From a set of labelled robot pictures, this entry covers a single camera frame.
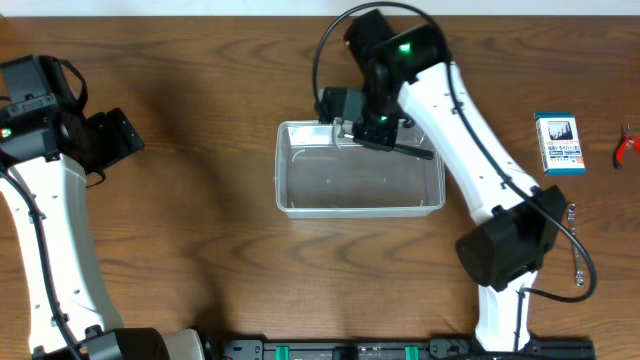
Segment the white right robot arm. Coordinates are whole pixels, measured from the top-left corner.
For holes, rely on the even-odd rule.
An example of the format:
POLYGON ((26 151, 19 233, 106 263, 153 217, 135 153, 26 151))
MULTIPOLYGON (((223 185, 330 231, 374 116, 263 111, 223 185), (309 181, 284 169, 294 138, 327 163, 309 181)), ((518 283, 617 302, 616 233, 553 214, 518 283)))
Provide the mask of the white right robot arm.
POLYGON ((314 89, 323 123, 347 121, 355 142, 399 149, 406 122, 417 125, 456 181, 475 228, 456 244, 477 283, 475 338, 488 352, 516 352, 529 343, 529 300, 545 255, 563 226, 566 199, 542 189, 506 151, 467 92, 446 37, 432 17, 394 31, 382 3, 347 10, 345 42, 364 77, 361 89, 314 89))

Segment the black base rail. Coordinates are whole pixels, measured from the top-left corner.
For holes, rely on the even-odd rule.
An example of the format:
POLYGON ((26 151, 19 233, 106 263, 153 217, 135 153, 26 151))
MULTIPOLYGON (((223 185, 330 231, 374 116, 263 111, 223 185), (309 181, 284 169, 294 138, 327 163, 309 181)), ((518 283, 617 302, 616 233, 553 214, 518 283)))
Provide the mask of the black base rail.
POLYGON ((444 360, 557 359, 596 360, 591 341, 533 339, 516 352, 489 351, 466 337, 435 337, 425 341, 285 342, 233 340, 221 347, 223 360, 444 360))

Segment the blue white screwdriver box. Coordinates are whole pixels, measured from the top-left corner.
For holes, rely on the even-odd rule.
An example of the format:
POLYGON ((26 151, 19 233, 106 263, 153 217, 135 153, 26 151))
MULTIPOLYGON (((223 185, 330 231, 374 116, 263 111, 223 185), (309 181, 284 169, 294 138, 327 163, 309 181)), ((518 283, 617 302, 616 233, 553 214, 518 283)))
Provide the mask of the blue white screwdriver box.
POLYGON ((584 175, 586 166, 575 116, 569 112, 535 112, 534 120, 544 174, 584 175))

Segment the red handled pliers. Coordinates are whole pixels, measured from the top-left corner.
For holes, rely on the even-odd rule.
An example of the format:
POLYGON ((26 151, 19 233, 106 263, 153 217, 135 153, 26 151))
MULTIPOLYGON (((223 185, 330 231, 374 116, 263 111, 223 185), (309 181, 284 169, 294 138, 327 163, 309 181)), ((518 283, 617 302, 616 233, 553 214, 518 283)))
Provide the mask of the red handled pliers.
POLYGON ((639 138, 632 131, 629 124, 622 127, 620 140, 613 153, 613 165, 616 169, 622 168, 624 154, 628 148, 639 151, 639 138))

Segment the clear plastic container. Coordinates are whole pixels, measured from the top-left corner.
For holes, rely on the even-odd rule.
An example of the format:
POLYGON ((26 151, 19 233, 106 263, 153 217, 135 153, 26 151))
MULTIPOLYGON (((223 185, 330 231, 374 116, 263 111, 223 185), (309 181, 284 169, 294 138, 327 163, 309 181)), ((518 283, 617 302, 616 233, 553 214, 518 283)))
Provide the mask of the clear plastic container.
POLYGON ((350 123, 281 123, 274 182, 276 205, 290 218, 424 217, 446 200, 439 156, 365 148, 350 123))

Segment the small hammer black handle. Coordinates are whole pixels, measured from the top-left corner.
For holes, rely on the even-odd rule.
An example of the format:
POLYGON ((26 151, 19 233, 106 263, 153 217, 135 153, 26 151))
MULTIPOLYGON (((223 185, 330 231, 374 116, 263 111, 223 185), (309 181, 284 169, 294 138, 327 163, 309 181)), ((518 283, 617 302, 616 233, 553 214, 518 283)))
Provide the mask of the small hammer black handle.
MULTIPOLYGON (((341 150, 342 140, 350 140, 351 142, 358 144, 353 141, 352 126, 353 124, 348 125, 348 129, 345 130, 343 119, 337 119, 331 125, 332 145, 336 149, 339 155, 342 154, 342 150, 341 150)), ((408 155, 408 156, 412 156, 412 157, 416 157, 424 160, 432 160, 434 158, 434 152, 431 150, 403 145, 397 142, 395 144, 394 150, 391 152, 397 152, 403 155, 408 155)))

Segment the silver combination wrench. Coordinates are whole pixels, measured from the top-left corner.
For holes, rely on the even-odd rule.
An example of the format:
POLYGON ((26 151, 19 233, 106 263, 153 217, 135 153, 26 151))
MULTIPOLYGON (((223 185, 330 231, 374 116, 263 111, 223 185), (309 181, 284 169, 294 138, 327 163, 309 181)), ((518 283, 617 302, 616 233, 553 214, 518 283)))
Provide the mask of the silver combination wrench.
MULTIPOLYGON (((567 207, 567 227, 571 234, 576 237, 576 204, 569 203, 567 207)), ((581 288, 585 285, 585 269, 582 256, 575 245, 572 245, 574 267, 575 267, 575 284, 581 288)))

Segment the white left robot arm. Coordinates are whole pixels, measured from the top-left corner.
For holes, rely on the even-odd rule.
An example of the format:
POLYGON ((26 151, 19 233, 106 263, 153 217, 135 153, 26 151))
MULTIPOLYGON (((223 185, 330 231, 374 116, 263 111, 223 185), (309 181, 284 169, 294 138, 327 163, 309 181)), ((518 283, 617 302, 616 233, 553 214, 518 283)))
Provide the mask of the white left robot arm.
POLYGON ((91 174, 140 151, 124 112, 86 116, 67 60, 29 55, 5 62, 1 194, 11 211, 26 273, 28 340, 34 359, 211 359, 194 327, 171 334, 127 328, 106 289, 89 226, 91 174))

